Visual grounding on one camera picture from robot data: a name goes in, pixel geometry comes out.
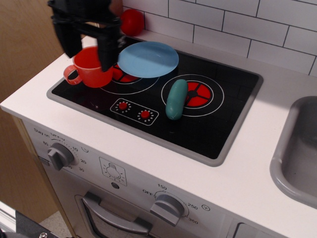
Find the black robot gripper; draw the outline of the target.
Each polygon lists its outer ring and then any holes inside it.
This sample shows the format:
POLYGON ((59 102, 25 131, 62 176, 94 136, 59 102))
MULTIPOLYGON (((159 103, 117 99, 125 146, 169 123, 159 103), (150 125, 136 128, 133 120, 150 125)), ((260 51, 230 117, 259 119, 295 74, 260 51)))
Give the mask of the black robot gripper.
POLYGON ((52 22, 65 54, 72 58, 82 50, 81 34, 97 37, 98 57, 102 71, 108 71, 118 61, 121 34, 120 18, 110 9, 111 0, 50 0, 52 22))

